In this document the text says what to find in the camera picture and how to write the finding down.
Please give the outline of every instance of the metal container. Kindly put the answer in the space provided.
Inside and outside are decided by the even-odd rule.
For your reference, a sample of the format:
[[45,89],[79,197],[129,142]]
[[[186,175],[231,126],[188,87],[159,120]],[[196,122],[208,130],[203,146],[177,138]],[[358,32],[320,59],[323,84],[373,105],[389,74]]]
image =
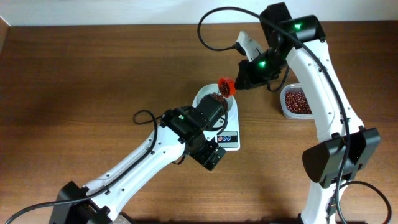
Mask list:
[[290,84],[285,86],[285,88],[282,90],[282,92],[280,93],[280,104],[282,105],[284,116],[287,119],[313,119],[312,114],[297,114],[290,112],[286,107],[286,101],[285,101],[286,92],[303,93],[303,88],[301,87],[301,84]]

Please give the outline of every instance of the cable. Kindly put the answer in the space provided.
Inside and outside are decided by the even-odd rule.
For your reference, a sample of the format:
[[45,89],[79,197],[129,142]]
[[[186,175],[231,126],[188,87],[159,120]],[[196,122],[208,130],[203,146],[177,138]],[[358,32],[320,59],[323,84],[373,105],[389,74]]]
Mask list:
[[7,221],[6,224],[10,224],[12,221],[14,221],[16,218],[18,218],[19,216],[38,209],[38,208],[44,208],[44,207],[51,207],[51,206],[57,206],[57,205],[65,205],[65,204],[76,204],[76,203],[80,203],[80,202],[85,202],[88,201],[96,196],[99,196],[100,194],[106,192],[110,187],[112,187],[115,183],[117,183],[119,180],[121,180],[126,174],[128,174],[133,168],[135,168],[135,166],[137,166],[142,160],[144,160],[154,149],[155,147],[155,143],[157,140],[157,122],[156,122],[156,118],[154,116],[154,114],[152,114],[152,112],[150,112],[149,110],[140,110],[138,111],[133,117],[137,116],[139,113],[143,113],[146,112],[148,113],[151,117],[152,117],[152,122],[154,123],[154,140],[152,141],[152,144],[149,147],[149,150],[147,150],[140,158],[138,158],[138,160],[136,162],[134,162],[133,164],[131,164],[131,166],[129,166],[121,175],[119,175],[117,178],[115,178],[111,183],[109,183],[108,185],[104,186],[101,190],[86,196],[84,198],[80,198],[80,199],[74,199],[74,200],[61,200],[61,201],[54,201],[54,202],[44,202],[44,203],[38,203],[36,205],[31,205],[29,207],[26,207],[22,210],[20,210],[19,212],[13,214],[13,216],[11,216]]
[[[136,125],[149,124],[149,123],[154,122],[153,120],[138,122],[138,121],[136,121],[137,115],[138,115],[138,113],[136,113],[136,114],[134,114],[134,115],[132,116],[132,122],[133,122],[134,124],[136,124]],[[162,118],[162,117],[163,117],[163,115],[160,115],[160,116],[156,117],[155,119],[158,120],[158,119],[160,119],[160,118]]]
[[286,70],[285,70],[284,78],[282,79],[282,81],[281,81],[280,85],[278,86],[278,88],[276,88],[275,90],[271,90],[271,86],[270,86],[270,84],[268,82],[268,84],[267,84],[268,91],[273,92],[273,93],[278,92],[283,87],[283,85],[285,85],[286,79],[289,76],[289,70],[290,70],[290,68],[289,68],[289,66],[287,66]]
[[[320,61],[320,59],[318,59],[318,57],[305,45],[303,44],[301,41],[299,41],[298,39],[296,39],[294,36],[292,36],[290,33],[286,32],[285,30],[283,30],[282,28],[280,28],[279,26],[275,25],[274,23],[272,23],[271,21],[268,21],[267,19],[263,18],[260,15],[257,15],[254,12],[248,11],[246,9],[241,9],[239,7],[219,7],[213,10],[210,10],[209,12],[207,12],[201,19],[200,19],[200,23],[204,20],[205,17],[207,17],[208,15],[214,13],[214,12],[218,12],[218,11],[224,11],[224,10],[233,10],[233,11],[239,11],[239,12],[243,12],[246,14],[249,14],[251,16],[254,16],[256,18],[258,18],[261,22],[267,24],[268,26],[270,26],[271,28],[273,28],[274,30],[276,30],[277,32],[281,33],[282,35],[288,37],[292,42],[294,42],[295,44],[299,45],[300,47],[302,47],[303,49],[305,49],[307,51],[307,53],[311,56],[312,59],[314,59],[314,61],[319,65],[319,67],[321,68],[323,74],[325,74],[326,79],[328,80],[328,83],[330,85],[330,88],[333,91],[333,94],[336,98],[336,101],[338,103],[338,106],[341,110],[341,115],[343,116],[343,123],[345,126],[345,130],[346,130],[346,136],[345,136],[345,143],[346,143],[346,150],[343,156],[343,160],[341,162],[341,167],[339,169],[338,172],[338,176],[337,176],[337,184],[336,184],[336,190],[335,190],[335,199],[336,199],[336,209],[338,212],[338,215],[341,219],[341,221],[344,224],[347,224],[347,221],[344,219],[344,216],[341,212],[341,207],[340,207],[340,201],[339,201],[339,189],[340,189],[340,185],[341,185],[341,178],[343,177],[343,171],[344,171],[344,166],[347,162],[348,159],[348,155],[349,155],[349,150],[351,147],[351,136],[350,136],[350,132],[349,132],[349,124],[348,124],[348,119],[347,119],[347,114],[344,108],[344,104],[340,98],[340,95],[338,94],[338,91],[336,89],[335,84],[333,83],[333,80],[330,78],[330,75],[328,73],[328,70],[326,69],[325,66],[323,66],[322,62]],[[209,48],[209,46],[207,46],[203,40],[200,41],[203,43],[203,45],[205,45],[205,47]]]
[[225,48],[222,48],[222,49],[216,49],[216,48],[214,48],[214,47],[210,47],[209,45],[207,45],[206,44],[206,42],[202,39],[202,37],[201,37],[201,34],[200,34],[200,27],[201,27],[201,23],[205,20],[205,18],[208,16],[208,15],[210,15],[211,13],[206,13],[201,19],[200,19],[200,21],[199,21],[199,23],[198,23],[198,37],[199,37],[199,40],[200,40],[200,42],[205,46],[205,47],[207,47],[208,49],[210,49],[210,50],[214,50],[214,51],[224,51],[224,50],[230,50],[230,49],[237,49],[239,46],[240,46],[240,44],[239,43],[235,43],[234,45],[232,45],[232,46],[230,46],[230,47],[225,47]]
[[180,162],[173,161],[172,164],[181,165],[184,162],[186,156],[187,156],[186,154],[182,155]]
[[224,125],[222,125],[222,128],[221,128],[221,130],[217,133],[217,135],[221,134],[221,133],[226,129],[226,127],[227,127],[227,125],[228,125],[228,112],[225,112],[225,119],[224,119],[224,118],[221,118],[221,119],[224,120]]
[[373,185],[371,185],[369,183],[363,182],[363,181],[358,181],[358,180],[352,180],[350,182],[346,182],[346,183],[344,183],[344,184],[342,184],[340,186],[340,189],[345,187],[345,186],[354,185],[354,184],[358,184],[358,185],[363,185],[363,186],[369,187],[370,189],[374,190],[377,194],[380,195],[380,197],[383,199],[384,203],[387,206],[387,218],[384,220],[383,223],[389,223],[391,221],[391,217],[392,217],[392,208],[391,208],[391,204],[388,201],[387,197],[379,189],[377,189],[375,186],[373,186]]

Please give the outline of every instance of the white wall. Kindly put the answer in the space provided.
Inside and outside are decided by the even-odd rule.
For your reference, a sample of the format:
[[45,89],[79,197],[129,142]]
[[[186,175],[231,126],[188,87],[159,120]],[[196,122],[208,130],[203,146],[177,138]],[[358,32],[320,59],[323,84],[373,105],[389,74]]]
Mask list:
[[[0,16],[12,26],[82,24],[196,24],[220,6],[256,13],[282,0],[0,0]],[[285,0],[293,18],[321,21],[398,19],[397,0]],[[257,22],[240,12],[219,12],[205,22]]]

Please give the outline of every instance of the wooden table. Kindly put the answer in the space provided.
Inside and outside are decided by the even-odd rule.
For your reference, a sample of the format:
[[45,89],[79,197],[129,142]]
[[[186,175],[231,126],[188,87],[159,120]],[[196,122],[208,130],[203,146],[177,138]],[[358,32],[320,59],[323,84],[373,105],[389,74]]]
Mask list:
[[[351,105],[382,143],[357,176],[380,188],[398,222],[398,22],[324,22],[330,55]],[[203,27],[214,46],[234,43],[240,30],[262,43],[259,24]],[[82,186],[116,165],[148,137],[133,113],[192,103],[220,77],[236,77],[235,50],[212,52],[196,25],[12,27],[0,61],[0,222],[34,203],[54,200],[70,180]],[[291,75],[287,83],[297,83]],[[284,118],[278,93],[266,88],[236,95],[241,149],[213,172],[188,158],[169,165],[124,207],[137,219],[273,220],[296,217],[309,179],[304,150],[316,145],[313,121]],[[348,220],[381,223],[382,200],[350,187]],[[51,208],[15,223],[47,223]]]

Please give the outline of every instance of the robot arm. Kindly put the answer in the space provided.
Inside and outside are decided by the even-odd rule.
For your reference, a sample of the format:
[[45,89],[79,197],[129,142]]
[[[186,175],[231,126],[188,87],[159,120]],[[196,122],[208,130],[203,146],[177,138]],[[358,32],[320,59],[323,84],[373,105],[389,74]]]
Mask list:
[[[130,155],[124,158],[118,165],[113,167],[107,173],[92,180],[85,185],[89,188],[87,195],[91,195],[99,191],[103,186],[108,185],[117,176],[121,175],[131,164],[140,158],[154,139],[154,132]],[[177,160],[183,155],[185,143],[178,141],[179,136],[168,127],[159,127],[157,135],[157,143],[147,157],[138,163],[135,168],[115,185],[110,187],[107,192],[91,199],[98,207],[108,207],[108,217],[115,220],[122,208],[127,204],[130,198],[146,184],[158,171],[169,165],[172,161]]]
[[[214,130],[213,126],[226,110],[225,105],[207,95],[196,108],[175,108],[166,111],[157,128],[157,140],[151,153],[148,153],[148,150],[155,139],[155,131],[118,165],[83,188],[79,188],[73,182],[64,186],[58,194],[57,201],[84,198],[104,187],[106,191],[83,203],[54,207],[49,223],[111,223],[149,179],[183,154],[189,154],[205,168],[213,170],[226,152],[216,143],[214,136],[218,130]],[[213,133],[212,138],[209,138],[211,141],[207,140],[210,134],[207,133],[205,137],[204,131]],[[139,162],[126,175],[107,187],[137,161]]]
[[[337,89],[345,108],[350,136],[352,139],[348,160],[344,165],[343,179],[353,180],[357,171],[364,168],[380,142],[376,128],[365,130],[363,122],[358,118],[337,79],[331,64],[325,34],[315,16],[292,19],[284,3],[269,6],[262,17],[274,22],[283,30],[296,36],[322,62]],[[252,47],[255,41],[241,41],[237,49],[248,59],[239,63],[239,73],[234,87],[237,90],[248,90],[265,85],[269,80],[277,78],[280,70],[288,65],[296,74],[302,85],[303,92],[311,107],[319,145],[303,153],[305,171],[311,179],[307,204],[300,214],[304,224],[335,223],[334,193],[338,171],[341,167],[346,135],[345,124],[340,107],[321,68],[310,54],[300,46],[285,40],[277,31],[262,24],[268,41],[269,49],[258,52]],[[345,187],[340,190],[340,198]]]

